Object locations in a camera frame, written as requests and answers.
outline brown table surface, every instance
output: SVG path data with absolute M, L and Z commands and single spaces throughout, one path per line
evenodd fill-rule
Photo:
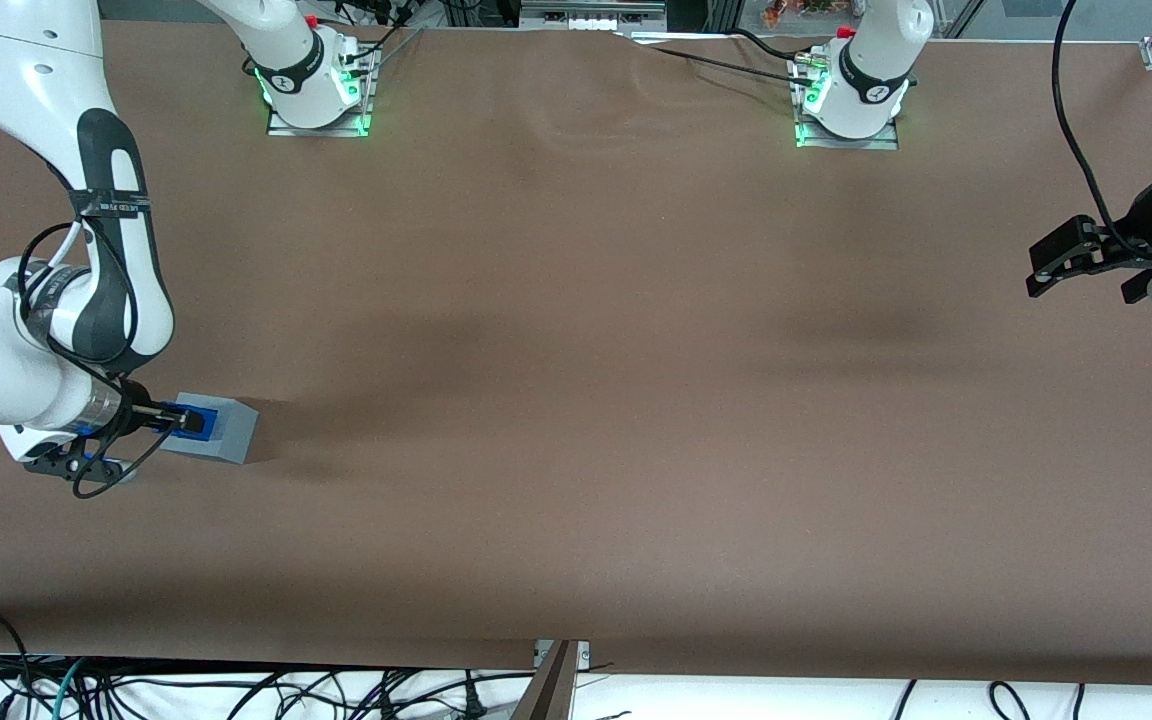
M 223 26 L 105 45 L 177 310 L 138 379 L 247 397 L 259 461 L 78 502 L 0 447 L 35 650 L 1152 682 L 1152 306 L 1024 293 L 1092 210 L 1048 46 L 929 46 L 854 152 L 611 35 L 427 32 L 365 141 L 265 137 Z M 1079 45 L 1064 88 L 1126 210 L 1152 73 Z M 0 132 L 0 259 L 67 209 Z

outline black cable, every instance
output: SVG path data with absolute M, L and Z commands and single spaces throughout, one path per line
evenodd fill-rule
M 29 320 L 29 293 L 26 290 L 26 287 L 24 286 L 24 275 L 26 274 L 26 271 L 29 268 L 29 259 L 32 258 L 33 251 L 38 249 L 38 245 L 43 241 L 51 237 L 52 234 L 69 228 L 69 225 L 73 223 L 74 221 L 70 220 L 70 222 L 68 223 L 51 225 L 50 228 L 45 228 L 44 232 L 36 234 L 36 236 L 29 240 L 29 242 L 26 242 L 26 245 L 24 247 L 24 251 L 20 252 L 20 265 L 17 266 L 17 295 L 20 296 L 18 313 L 21 323 L 28 323 Z
M 448 691 L 454 691 L 454 689 L 457 689 L 457 688 L 467 687 L 468 683 L 490 683 L 490 682 L 493 682 L 493 680 L 531 679 L 532 675 L 535 675 L 535 674 L 533 673 L 502 673 L 502 674 L 499 674 L 499 675 L 486 675 L 486 676 L 484 676 L 484 679 L 461 680 L 461 682 L 458 682 L 458 683 L 452 683 L 452 684 L 444 685 L 444 687 L 440 687 L 440 688 L 434 688 L 434 689 L 431 689 L 431 691 L 429 691 L 429 692 L 419 694 L 419 696 L 410 698 L 410 700 L 400 702 L 400 703 L 397 703 L 396 706 L 394 706 L 394 712 L 396 712 L 396 714 L 397 714 L 399 712 L 402 712 L 402 711 L 407 710 L 408 707 L 411 707 L 412 705 L 420 705 L 420 703 L 423 703 L 423 702 L 435 702 L 434 696 L 439 696 L 439 694 L 445 694 L 445 692 L 448 692 Z
M 238 698 L 237 705 L 234 705 L 234 708 L 229 711 L 229 715 L 225 717 L 225 720 L 234 720 L 234 717 L 238 715 L 238 711 L 242 710 L 243 706 L 247 705 L 249 702 L 251 702 L 251 699 L 256 697 L 257 694 L 260 694 L 262 689 L 273 685 L 285 674 L 287 673 L 271 673 L 270 675 L 265 676 L 265 680 L 262 680 L 262 682 L 256 683 L 250 689 L 248 689 L 247 694 L 243 694 L 243 697 Z
M 0 626 L 12 635 L 12 643 L 15 644 L 17 649 L 17 655 L 20 657 L 20 683 L 26 689 L 26 706 L 24 707 L 24 717 L 32 717 L 31 712 L 33 710 L 33 681 L 29 677 L 29 652 L 24 647 L 23 639 L 20 638 L 20 632 L 15 629 L 15 626 L 9 623 L 8 619 L 0 615 Z
M 914 692 L 915 683 L 918 683 L 918 679 L 910 680 L 909 684 L 905 684 L 905 690 L 900 694 L 900 702 L 896 703 L 896 714 L 892 715 L 892 720 L 901 720 L 901 717 L 905 715 L 905 703 L 909 702 L 909 696 Z
M 31 287 L 26 287 L 26 282 L 24 282 L 24 278 L 26 278 L 29 260 L 33 259 L 33 251 L 37 250 L 38 245 L 44 240 L 46 240 L 46 237 L 50 237 L 51 234 L 60 232 L 60 229 L 67 229 L 73 223 L 81 223 L 83 222 L 83 220 L 84 220 L 83 218 L 76 217 L 73 220 L 70 220 L 69 223 L 51 225 L 50 228 L 46 228 L 44 229 L 44 232 L 36 234 L 36 236 L 33 236 L 32 240 L 26 243 L 26 247 L 24 247 L 24 251 L 20 252 L 20 264 L 17 266 L 17 276 L 15 276 L 15 285 L 17 285 L 17 295 L 20 298 L 18 314 L 21 323 L 29 323 L 29 313 L 31 313 L 31 311 L 33 310 L 33 308 L 31 306 L 30 298 L 33 290 L 36 290 L 38 283 L 40 282 L 36 281 L 35 283 L 31 283 Z M 127 263 L 122 258 L 119 258 L 118 252 L 114 251 L 114 243 L 109 242 L 109 236 L 106 236 L 105 230 L 101 228 L 99 220 L 88 219 L 85 225 L 88 228 L 91 228 L 92 236 L 96 237 L 97 245 L 104 247 L 105 251 L 108 252 L 109 255 L 109 260 L 114 263 L 114 270 L 118 270 L 119 273 L 119 281 L 123 283 L 123 290 L 127 291 L 127 300 L 129 305 L 127 338 L 123 342 L 123 346 L 119 348 L 118 353 L 111 355 L 109 357 L 84 357 L 82 355 L 74 354 L 78 357 L 79 361 L 83 361 L 83 363 L 101 365 L 118 359 L 120 355 L 123 355 L 129 350 L 129 348 L 132 347 L 132 342 L 136 341 L 136 333 L 141 328 L 141 310 L 137 308 L 136 288 L 132 287 L 132 278 L 127 272 Z
M 113 480 L 103 483 L 99 488 L 93 488 L 93 491 L 91 492 L 82 492 L 81 488 L 78 488 L 78 486 L 79 483 L 83 483 L 83 475 L 86 473 L 76 475 L 76 477 L 74 477 L 74 483 L 71 485 L 74 497 L 78 498 L 78 500 L 90 500 L 90 498 L 100 495 L 103 492 L 109 491 L 111 487 L 114 487 L 116 486 L 116 484 L 122 483 L 124 479 L 131 477 L 134 471 L 141 468 L 142 462 L 145 462 L 146 460 L 150 458 L 151 455 L 154 455 L 157 448 L 162 447 L 162 444 L 168 441 L 168 438 L 172 437 L 172 433 L 177 432 L 179 429 L 180 429 L 180 420 L 174 420 L 166 430 L 162 431 L 162 434 L 159 435 L 159 439 L 156 439 L 156 441 L 150 447 L 147 447 L 147 450 L 143 452 L 139 457 L 137 457 L 130 465 L 127 467 L 126 470 L 122 471 L 122 473 L 119 473 L 118 477 L 114 478 Z M 108 442 L 108 445 L 105 445 L 101 450 L 97 452 L 96 455 L 93 455 L 88 460 L 88 469 L 91 469 L 91 462 L 93 458 L 100 457 L 100 460 L 104 460 L 105 457 L 104 454 L 106 450 L 109 449 L 111 445 L 113 445 L 113 442 Z
M 995 682 L 990 683 L 990 706 L 993 707 L 995 714 L 1000 717 L 1001 720 L 1015 720 L 1014 717 L 1007 715 L 1006 712 L 998 706 L 998 688 L 1002 688 L 1011 695 L 1011 700 L 1015 700 L 1016 707 L 1020 707 L 1020 714 L 1024 717 L 1024 720 L 1029 720 L 1029 708 L 1025 707 L 1024 702 L 1021 702 L 1020 694 L 1016 694 L 1016 689 L 1002 682 L 1002 680 L 995 680 Z
M 380 47 L 385 44 L 385 41 L 387 41 L 389 37 L 393 36 L 395 32 L 397 32 L 397 29 L 401 26 L 403 26 L 403 23 L 394 23 L 393 26 L 389 28 L 389 31 L 385 32 L 385 35 L 380 37 L 380 40 L 374 41 L 374 44 L 372 44 L 371 47 L 369 47 L 369 50 L 364 50 L 362 51 L 362 53 L 358 53 L 357 55 L 346 55 L 344 59 L 347 65 L 353 63 L 353 61 L 355 60 L 362 60 L 366 58 L 366 55 L 376 53 L 376 51 L 380 50 Z
M 1070 714 L 1073 720 L 1078 720 L 1079 714 L 1083 712 L 1083 694 L 1087 691 L 1087 683 L 1078 683 L 1078 689 L 1074 691 L 1074 712 Z
M 749 73 L 751 74 L 751 76 L 768 77 L 781 82 L 790 83 L 790 85 L 812 85 L 812 81 L 809 81 L 809 78 L 796 78 L 786 76 L 786 74 L 768 73 L 767 70 L 745 68 L 744 65 L 725 63 L 722 60 L 714 60 L 713 58 L 702 58 L 700 55 L 692 55 L 691 53 L 680 53 L 680 51 L 667 50 L 667 47 L 660 47 L 657 45 L 652 45 L 650 47 L 657 51 L 657 53 L 674 55 L 675 58 L 684 58 L 687 60 L 696 60 L 698 61 L 698 63 L 715 65 L 719 68 L 727 68 L 728 70 L 737 70 L 737 73 Z
M 758 45 L 758 50 L 761 50 L 763 53 L 767 53 L 773 58 L 780 58 L 782 60 L 793 60 L 795 59 L 795 55 L 804 53 L 804 51 L 806 50 L 810 50 L 810 47 L 805 47 L 804 50 L 795 50 L 794 53 L 785 53 L 785 51 L 776 50 L 776 47 L 772 47 L 766 41 L 763 41 L 761 37 L 756 36 L 753 32 L 750 32 L 748 31 L 748 29 L 744 29 L 742 26 L 732 28 L 730 31 L 727 31 L 727 35 L 738 35 L 741 37 L 744 37 L 746 38 L 746 40 L 752 41 L 753 45 Z
M 1096 182 L 1096 173 L 1092 172 L 1092 164 L 1087 162 L 1087 156 L 1083 154 L 1083 149 L 1074 137 L 1074 130 L 1069 126 L 1069 118 L 1064 116 L 1064 98 L 1061 96 L 1060 86 L 1060 60 L 1061 50 L 1064 48 L 1064 30 L 1069 26 L 1069 18 L 1074 14 L 1075 5 L 1078 5 L 1078 0 L 1069 0 L 1069 3 L 1064 6 L 1060 24 L 1056 25 L 1056 38 L 1052 43 L 1052 104 L 1056 108 L 1056 122 L 1060 123 L 1060 132 L 1064 136 L 1064 142 L 1068 143 L 1070 152 L 1074 153 L 1074 160 L 1078 161 L 1079 169 L 1083 169 L 1083 177 L 1087 180 L 1087 190 L 1092 192 L 1092 200 L 1096 202 L 1096 210 L 1101 215 L 1101 222 L 1105 223 L 1106 232 L 1126 251 L 1137 256 L 1139 259 L 1152 260 L 1152 251 L 1149 250 L 1149 243 L 1144 243 L 1144 248 L 1142 249 L 1142 247 L 1132 245 L 1132 243 L 1126 241 L 1123 234 L 1119 233 L 1117 226 L 1114 225 L 1114 217 L 1111 215 L 1111 209 L 1106 205 L 1105 195 L 1101 194 L 1100 183 Z

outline wire bundle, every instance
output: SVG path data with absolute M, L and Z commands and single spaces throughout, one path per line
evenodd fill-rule
M 150 720 L 143 715 L 126 697 L 120 694 L 122 689 L 134 685 L 168 687 L 168 688 L 230 688 L 245 689 L 242 698 L 229 711 L 227 720 L 234 720 L 238 712 L 243 710 L 260 692 L 274 691 L 279 694 L 279 703 L 274 712 L 274 720 L 283 720 L 291 712 L 293 707 L 305 702 L 316 702 L 321 705 L 333 707 L 339 717 L 344 720 L 362 720 L 371 712 L 380 712 L 381 720 L 392 720 L 399 712 L 424 703 L 438 703 L 453 711 L 458 712 L 463 719 L 476 720 L 484 715 L 480 703 L 477 702 L 475 688 L 479 683 L 490 683 L 494 680 L 530 679 L 531 673 L 498 673 L 492 675 L 473 675 L 470 670 L 465 673 L 465 680 L 456 683 L 444 684 L 442 687 L 430 689 L 430 691 L 416 694 L 414 697 L 394 698 L 394 694 L 403 684 L 415 679 L 420 670 L 417 669 L 389 669 L 381 675 L 380 682 L 372 687 L 364 697 L 351 700 L 346 696 L 343 685 L 340 684 L 340 674 L 347 670 L 374 670 L 374 667 L 332 667 L 325 670 L 320 665 L 287 664 L 278 666 L 270 675 L 260 680 L 203 680 L 202 682 L 188 682 L 188 680 L 168 679 L 145 679 L 154 673 L 161 673 L 165 661 L 161 660 L 134 660 L 127 662 L 108 660 L 88 659 L 86 657 L 63 657 L 63 655 L 30 655 L 20 638 L 17 629 L 8 620 L 0 615 L 0 626 L 12 637 L 17 655 L 0 655 L 0 682 L 8 689 L 8 696 L 0 703 L 0 717 L 6 717 L 14 702 L 23 698 L 26 703 L 24 717 L 31 717 L 33 703 L 40 703 L 44 710 L 52 717 L 52 720 Z M 293 682 L 289 675 L 297 673 L 321 673 L 312 682 Z M 329 684 L 334 685 L 334 694 L 329 692 Z M 458 708 L 444 700 L 444 694 L 457 691 L 465 688 L 467 706 Z M 65 702 L 73 704 L 76 710 L 65 714 Z

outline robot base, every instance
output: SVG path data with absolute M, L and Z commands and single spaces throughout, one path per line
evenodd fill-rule
M 357 76 L 357 85 L 349 83 L 347 91 L 357 88 L 362 99 L 357 105 L 344 111 L 334 122 L 320 128 L 298 128 L 288 124 L 273 109 L 270 109 L 270 123 L 266 135 L 274 137 L 367 137 L 371 134 L 371 111 L 376 107 L 376 76 L 380 71 L 380 50 L 349 65 Z
M 803 65 L 794 60 L 787 60 L 786 65 L 790 69 L 790 77 L 808 77 Z M 803 109 L 810 88 L 795 85 L 790 88 L 790 100 L 794 104 L 794 138 L 799 147 L 844 147 L 850 150 L 900 150 L 900 142 L 896 136 L 896 120 L 887 120 L 877 136 L 851 141 L 847 137 L 838 137 L 833 132 L 824 129 L 820 120 L 814 119 Z
M 199 460 L 232 462 L 234 465 L 242 465 L 247 461 L 247 452 L 251 448 L 256 432 L 256 420 L 260 416 L 256 410 L 237 400 L 195 395 L 191 392 L 179 393 L 175 406 L 206 415 L 207 425 L 197 437 L 173 433 L 173 437 L 162 442 L 164 450 Z

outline cable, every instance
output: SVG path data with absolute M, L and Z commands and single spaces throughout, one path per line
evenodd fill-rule
M 812 81 L 809 81 L 809 78 L 796 78 L 796 77 L 785 76 L 785 74 L 780 73 L 768 73 L 767 70 L 745 68 L 743 65 L 725 63 L 722 60 L 714 60 L 713 58 L 702 58 L 700 55 L 692 55 L 690 53 L 680 53 L 680 51 L 667 50 L 667 47 L 659 47 L 657 45 L 652 45 L 650 47 L 657 51 L 657 53 L 674 55 L 675 58 L 684 58 L 687 60 L 696 60 L 698 61 L 698 63 L 715 65 L 719 68 L 727 68 L 728 70 L 737 70 L 737 73 L 749 73 L 751 74 L 751 76 L 768 77 L 781 82 L 790 83 L 790 85 L 812 85 Z
M 1126 241 L 1123 234 L 1119 233 L 1117 226 L 1114 225 L 1114 218 L 1111 217 L 1111 209 L 1106 205 L 1105 195 L 1101 194 L 1100 183 L 1096 182 L 1096 173 L 1092 172 L 1092 164 L 1087 162 L 1087 156 L 1083 154 L 1083 149 L 1074 137 L 1074 130 L 1069 126 L 1069 118 L 1064 116 L 1064 98 L 1061 96 L 1060 86 L 1060 60 L 1061 50 L 1064 46 L 1064 30 L 1069 26 L 1069 18 L 1074 14 L 1076 5 L 1078 5 L 1078 0 L 1069 0 L 1069 3 L 1064 6 L 1060 24 L 1056 25 L 1056 38 L 1052 44 L 1052 104 L 1055 105 L 1056 122 L 1060 123 L 1060 132 L 1064 136 L 1064 142 L 1068 143 L 1070 152 L 1074 153 L 1074 160 L 1078 161 L 1079 169 L 1083 169 L 1083 177 L 1087 180 L 1087 190 L 1092 192 L 1092 200 L 1096 202 L 1096 210 L 1101 214 L 1101 222 L 1105 223 L 1106 232 L 1126 251 L 1137 256 L 1140 260 L 1152 260 L 1152 251 L 1149 250 L 1149 243 L 1146 243 L 1144 249 L 1140 249 Z
M 29 652 L 24 647 L 23 639 L 20 638 L 20 632 L 15 629 L 15 626 L 9 623 L 8 619 L 0 615 L 0 626 L 12 635 L 12 643 L 15 644 L 17 649 L 17 655 L 20 657 L 20 683 L 26 689 L 26 710 L 24 710 L 24 717 L 32 717 L 33 711 L 33 681 L 29 677 Z
M 99 488 L 93 488 L 93 491 L 91 492 L 82 492 L 81 488 L 78 488 L 78 484 L 82 483 L 83 475 L 86 475 L 86 471 L 84 471 L 84 473 L 76 475 L 76 477 L 74 477 L 74 483 L 73 483 L 74 497 L 78 498 L 78 500 L 90 500 L 90 498 L 100 495 L 103 492 L 109 491 L 111 487 L 114 487 L 116 486 L 116 484 L 122 483 L 124 479 L 131 477 L 134 471 L 141 468 L 142 462 L 145 462 L 147 457 L 154 455 L 154 450 L 157 450 L 157 448 L 159 447 L 162 447 L 162 444 L 168 441 L 168 438 L 172 437 L 172 433 L 177 432 L 177 430 L 180 430 L 180 423 L 182 423 L 182 420 L 174 420 L 168 426 L 168 429 L 162 431 L 162 434 L 159 435 L 159 439 L 156 439 L 154 445 L 147 447 L 147 450 L 143 452 L 141 456 L 137 457 L 130 465 L 128 465 L 127 469 L 122 471 L 122 473 L 119 473 L 116 478 L 103 483 Z M 88 460 L 88 469 L 91 469 L 92 458 L 100 457 L 100 460 L 104 460 L 105 452 L 109 449 L 111 445 L 114 445 L 113 441 L 109 441 L 108 444 L 104 445 L 101 450 L 97 452 L 96 455 L 93 455 L 91 458 Z
M 1071 720 L 1078 720 L 1079 714 L 1083 712 L 1083 694 L 1087 691 L 1087 683 L 1078 683 L 1078 689 L 1074 691 L 1074 712 L 1070 714 Z
M 1020 694 L 1016 694 L 1015 688 L 1002 682 L 1002 680 L 995 680 L 995 682 L 990 683 L 990 706 L 993 707 L 993 712 L 1001 720 L 1015 720 L 1014 717 L 1007 715 L 1001 707 L 998 706 L 998 688 L 1005 689 L 1011 695 L 1011 700 L 1016 702 L 1016 707 L 1020 707 L 1020 714 L 1024 717 L 1024 720 L 1029 720 L 1029 710 L 1025 707 L 1025 703 L 1020 700 Z
M 403 23 L 394 23 L 393 26 L 389 28 L 389 31 L 385 32 L 385 35 L 380 37 L 380 40 L 374 41 L 374 44 L 372 44 L 371 47 L 369 47 L 369 50 L 364 50 L 362 51 L 362 53 L 358 53 L 357 55 L 346 55 L 344 59 L 347 65 L 353 63 L 353 61 L 362 60 L 366 58 L 366 55 L 376 53 L 376 51 L 380 50 L 380 46 L 382 46 L 385 41 L 387 41 L 391 38 L 391 36 L 397 32 L 397 29 L 401 26 L 403 26 Z
M 84 657 L 79 657 L 78 660 L 74 661 L 74 665 L 69 666 L 69 670 L 65 672 L 65 677 L 60 679 L 60 687 L 56 688 L 56 705 L 51 706 L 51 720 L 60 720 L 60 706 L 65 705 L 65 694 L 69 692 L 69 684 L 74 682 L 74 675 L 78 674 L 78 667 L 82 666 Z
M 31 296 L 33 295 L 33 290 L 36 290 L 38 285 L 41 283 L 41 278 L 37 278 L 36 281 L 32 282 L 31 286 L 29 287 L 26 287 L 26 282 L 24 282 L 24 278 L 26 278 L 29 268 L 29 260 L 33 259 L 33 251 L 37 250 L 37 247 L 43 241 L 45 241 L 46 237 L 50 237 L 52 233 L 60 232 L 61 229 L 65 228 L 70 228 L 73 227 L 73 223 L 81 223 L 81 222 L 82 218 L 76 217 L 69 223 L 51 225 L 50 228 L 46 228 L 44 229 L 44 232 L 36 234 L 36 236 L 33 236 L 32 240 L 26 243 L 26 247 L 24 247 L 24 251 L 20 252 L 20 264 L 17 266 L 17 276 L 15 276 L 15 285 L 17 285 L 17 295 L 20 298 L 18 314 L 21 323 L 29 323 L 29 314 L 31 314 L 31 311 L 33 310 L 31 305 Z M 130 314 L 128 319 L 128 329 L 126 333 L 127 338 L 124 338 L 123 346 L 119 348 L 118 353 L 111 355 L 109 357 L 99 357 L 99 359 L 97 359 L 97 357 L 83 357 L 82 355 L 76 354 L 76 356 L 79 357 L 79 359 L 82 359 L 83 363 L 91 363 L 93 365 L 104 365 L 105 363 L 111 363 L 112 361 L 118 359 L 120 355 L 123 355 L 128 350 L 131 350 L 132 342 L 136 341 L 136 333 L 141 328 L 141 310 L 137 308 L 138 304 L 136 301 L 136 288 L 132 287 L 131 275 L 129 275 L 127 272 L 127 264 L 124 264 L 123 259 L 119 258 L 118 252 L 115 252 L 114 243 L 109 241 L 109 236 L 106 236 L 105 230 L 101 228 L 99 220 L 94 219 L 90 220 L 90 222 L 88 222 L 88 228 L 91 228 L 92 236 L 96 237 L 97 245 L 100 245 L 106 252 L 108 252 L 111 263 L 114 263 L 114 270 L 118 270 L 119 281 L 123 283 L 123 290 L 127 291 L 127 300 Z M 50 272 L 51 272 L 50 265 L 47 266 L 47 268 L 41 270 L 41 273 L 50 273 Z
M 918 679 L 910 680 L 909 684 L 905 685 L 905 691 L 900 694 L 900 702 L 896 702 L 896 714 L 892 715 L 892 720 L 901 720 L 901 717 L 905 715 L 905 703 L 909 702 L 909 696 L 914 692 L 915 683 L 918 683 Z
M 780 58 L 782 60 L 793 60 L 795 55 L 799 53 L 805 53 L 806 50 L 810 50 L 810 47 L 805 47 L 804 50 L 795 50 L 794 53 L 785 53 L 785 51 L 776 50 L 776 47 L 772 47 L 766 41 L 763 41 L 761 37 L 756 36 L 753 32 L 750 32 L 748 31 L 748 29 L 744 29 L 742 26 L 732 28 L 730 31 L 727 31 L 727 35 L 738 35 L 741 37 L 744 37 L 746 38 L 746 40 L 752 41 L 753 45 L 758 45 L 758 50 L 761 50 L 763 53 L 767 53 L 773 58 Z

